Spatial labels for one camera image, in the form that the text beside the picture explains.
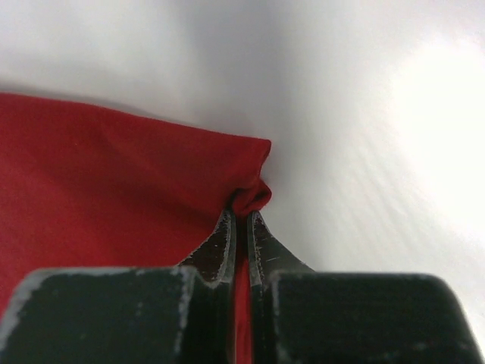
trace red fabric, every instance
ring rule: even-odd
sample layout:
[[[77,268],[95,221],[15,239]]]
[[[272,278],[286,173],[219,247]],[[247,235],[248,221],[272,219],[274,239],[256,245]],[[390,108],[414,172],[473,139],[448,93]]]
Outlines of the red fabric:
[[[40,267],[174,265],[236,193],[239,217],[271,192],[271,143],[93,105],[0,95],[0,312]],[[239,363],[249,362],[247,258],[238,265]]]

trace red cloth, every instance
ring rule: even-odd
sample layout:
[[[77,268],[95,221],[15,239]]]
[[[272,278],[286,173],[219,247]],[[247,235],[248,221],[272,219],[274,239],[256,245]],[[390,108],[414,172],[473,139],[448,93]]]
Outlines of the red cloth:
[[[0,94],[0,312],[40,267],[174,265],[236,193],[239,217],[271,192],[271,143],[93,105]],[[247,258],[237,343],[249,362]]]

